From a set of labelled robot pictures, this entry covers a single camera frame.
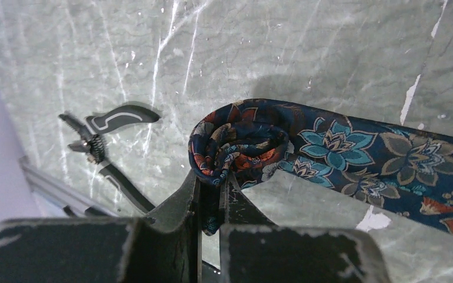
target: gray marble surface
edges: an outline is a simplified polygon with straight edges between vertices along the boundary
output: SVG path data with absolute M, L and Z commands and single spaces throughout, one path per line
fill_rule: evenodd
M 163 119 L 107 135 L 159 203 L 212 110 L 276 98 L 453 135 L 453 1 L 0 0 L 0 88 L 31 161 L 122 215 L 128 201 L 66 149 L 57 115 L 141 101 Z M 282 225 L 354 228 L 368 205 L 278 172 L 246 194 Z M 370 234 L 394 282 L 453 282 L 453 237 L 408 219 Z M 219 264 L 218 238 L 203 257 Z

